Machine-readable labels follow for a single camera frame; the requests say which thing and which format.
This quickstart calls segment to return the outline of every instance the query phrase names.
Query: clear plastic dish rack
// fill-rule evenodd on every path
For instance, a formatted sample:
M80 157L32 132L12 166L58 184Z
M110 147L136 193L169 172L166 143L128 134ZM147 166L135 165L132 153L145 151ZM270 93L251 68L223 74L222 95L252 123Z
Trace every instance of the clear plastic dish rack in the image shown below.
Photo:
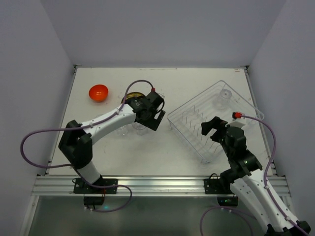
M231 122L232 112L264 118L262 112L221 80L172 111L167 119L185 146L190 147L202 162L210 163L224 152L219 143L210 139L215 130L212 130L207 136L201 135L201 123L210 121L215 116ZM243 129L250 129L253 125L258 124L253 120L246 119Z

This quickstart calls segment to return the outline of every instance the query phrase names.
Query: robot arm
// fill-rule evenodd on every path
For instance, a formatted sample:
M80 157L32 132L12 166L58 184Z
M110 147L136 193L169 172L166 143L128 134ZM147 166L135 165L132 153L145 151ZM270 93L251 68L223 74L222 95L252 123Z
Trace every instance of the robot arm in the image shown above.
M224 191L230 190L247 206L255 216L266 236L301 236L303 233L294 225L307 233L311 228L306 221L299 221L297 217L284 205L272 185L264 185L264 172L257 158L247 149L244 131L240 122L228 124L219 117L201 124L203 135L211 129L216 132L210 137L221 144L231 169L220 174L219 186ZM268 193L271 191L280 209Z
M92 162L92 146L105 135L133 122L156 131L165 114L165 111L158 110L162 104L164 104L164 99L155 91L151 91L147 96L141 93L130 93L121 110L119 106L111 112L82 123L70 121L67 128L81 126L87 126L87 128L65 131L58 147L87 182L101 186L102 176Z

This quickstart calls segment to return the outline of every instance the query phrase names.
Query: orange ball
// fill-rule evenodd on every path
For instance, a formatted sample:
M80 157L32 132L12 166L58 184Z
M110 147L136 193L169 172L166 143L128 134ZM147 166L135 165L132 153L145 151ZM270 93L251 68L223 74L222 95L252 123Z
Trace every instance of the orange ball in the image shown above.
M105 85L95 85L90 89L89 96L95 102L102 102L108 96L108 88Z

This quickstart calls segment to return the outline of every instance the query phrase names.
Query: purple cable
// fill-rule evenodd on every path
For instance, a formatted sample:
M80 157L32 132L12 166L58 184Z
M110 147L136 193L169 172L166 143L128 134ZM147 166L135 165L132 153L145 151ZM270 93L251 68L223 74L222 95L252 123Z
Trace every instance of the purple cable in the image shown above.
M258 119L258 118L255 118L255 117L245 116L245 115L242 115L242 117L248 118L248 119L253 119L253 120L256 120L256 121L262 123L263 125L265 125L265 126L270 130L270 132L271 132L271 134L272 134L272 137L273 137L273 139L274 139L274 146L273 146L270 159L269 159L269 161L268 161L268 164L267 164L266 169L265 169L265 172L264 172L264 178L263 178L263 180L264 180L264 185L265 185L265 187L266 187L266 189L267 189L267 192L268 192L268 194L269 194L271 200L274 202L274 204L276 205L276 207L278 208L278 210L281 212L281 214L282 214L285 218L287 218L287 214L281 209L281 207L280 207L279 204L277 203L277 200L276 200L275 197L272 195L270 189L267 188L267 173L268 173L268 170L269 170L269 168L270 168L270 166L271 166L271 163L273 162L273 160L274 160L274 158L275 158L275 152L276 152L276 147L277 147L276 135L275 135L274 131L272 130L272 128L271 128L268 124L266 124L265 122L263 122L262 120L260 120L260 119ZM295 226L296 228L298 228L298 230L300 230L304 235L309 235L309 234L308 234L307 232L305 232L301 227L299 227L293 220L289 220L289 222L290 222L293 226Z
M148 83L152 89L154 89L153 85L151 84L151 82L147 81L147 80L136 80L134 82L132 82L126 89L126 92L125 92L125 95L124 95L124 98L123 98L123 101L122 101L122 105L119 107L118 111L117 112L114 112L112 115L110 115L109 117L103 119L103 120L100 120L98 122L95 122L93 123L92 125L99 125L103 122L106 122L108 120L110 120L111 118L113 118L114 116L116 116L118 114L119 111L121 111L121 109L124 107L125 105L125 101L126 101L126 97L127 97L127 94L128 94L128 91L130 89L130 87L132 85L134 85L135 83L138 83L138 82L145 82L145 83ZM24 153L24 143L26 141L27 138L29 138L30 136L34 135L34 134L39 134L39 133L43 133L43 132L53 132L53 131L73 131L73 130L80 130L80 129L85 129L85 128L89 128L91 125L86 125L86 126L81 126L81 127L75 127L75 128L57 128L57 129L40 129L40 130L36 130L36 131L33 131L29 134L27 134L21 141L21 144L20 144L20 152L21 152L21 155L23 157L23 159L29 163L30 165L32 166L35 166L35 167L39 167L39 168L44 168L44 169L52 169L52 168L59 168L59 167L65 167L65 166L72 166L71 164L63 164L63 165L56 165L56 166L43 166L43 165L38 165L32 161L30 161L25 153ZM98 185L94 185L94 184L91 184L89 183L86 179L84 179L82 177L82 175L80 175L80 173L74 169L76 171L76 173L79 175L79 177L89 186L93 187L93 188L99 188L99 189L106 189L106 188L113 188L113 187L124 187L126 189L129 190L130 192L130 196L128 198L128 200L126 201L125 204L123 204L122 206L118 207L118 208L115 208L115 209L112 209L112 210L98 210L98 209L93 209L93 211L96 211L96 212L102 212L102 213L109 213L109 212L114 212L114 211L118 211L124 207L126 207L130 201L131 201L131 198L132 198L132 190L126 186L126 185L122 185L122 184L117 184L117 185L111 185L111 186L98 186Z
M109 212L114 212L114 211L118 211L118 210L121 210L123 209L124 207L126 207L130 201L131 201L131 198L132 198L132 190L126 186L126 185L122 185L122 184L116 184L116 185L110 185L110 186L98 186L98 185L94 185L94 184L91 184L89 183L85 178L83 178L83 176L76 170L76 173L78 174L78 176L83 180L84 183L86 183L87 185L89 185L90 187L93 187L93 188L99 188L99 189L106 189L106 188L115 188L115 187L124 187L126 189L129 190L130 192L130 196L128 198L128 200L125 202L125 204L121 205L120 207L118 208L115 208L115 209L112 209L112 210L99 210L99 209L92 209L92 208L89 208L87 207L89 210L92 210L92 211L96 211L96 212L101 212L101 213L109 213Z
M138 83L138 82L145 82L145 83L148 83L151 88L153 89L153 85L151 84L150 81L147 81L147 80L136 80L134 82L132 82L126 89L126 92L125 92L125 95L124 95L124 99L122 101L122 105L120 106L120 108L118 109L117 112L114 112L112 115L110 115L109 117L103 119L103 120L100 120L98 122L95 122L93 123L93 126L95 125L99 125L101 123L104 123L108 120L110 120L111 118L113 118L114 116L116 116L118 114L119 111L121 111L121 109L124 107L125 105L125 101L126 101L126 97L127 97L127 94L128 94L128 91L130 89L130 87L132 85L134 85L135 83ZM43 165L39 165L39 164L36 164L32 161L30 161L26 155L25 155L25 152L24 152L24 143L26 141L26 139L28 139L30 136L34 135L34 134L39 134L39 133L43 133L43 132L54 132L54 131L73 131L73 130L80 130L80 129L85 129L85 128L89 128L91 125L86 125L86 126L81 126L81 127L75 127L75 128L57 128L57 129L39 129L39 130L35 130L29 134L27 134L21 141L21 144L20 144L20 152L21 152L21 156L23 157L23 159L29 163L30 165L32 166L35 166L35 167L39 167L39 168L43 168L43 169L53 169L53 168L59 168L59 167L65 167L65 166L71 166L71 164L63 164L63 165L56 165L56 166L43 166Z
M233 214L236 214L236 215L238 215L239 217L241 217L241 218L246 222L246 224L248 225L248 227L249 227L249 229L250 229L250 231L251 231L251 236L254 235L253 229L252 229L252 226L251 226L250 222L242 215L242 214L246 214L246 215L252 217L250 214L248 214L248 213L245 212L245 211L238 210L238 209L234 209L234 208L228 207L228 206L213 206L213 207L209 208L208 210L206 210L206 211L202 214L202 216L201 216L201 219L200 219L200 222L199 222L199 230L200 230L201 236L203 236L203 232L202 232L202 221L203 221L203 219L205 218L206 214L207 214L209 211L213 210L213 209L219 209L219 208L220 208L220 209L223 208L223 209L231 210Z

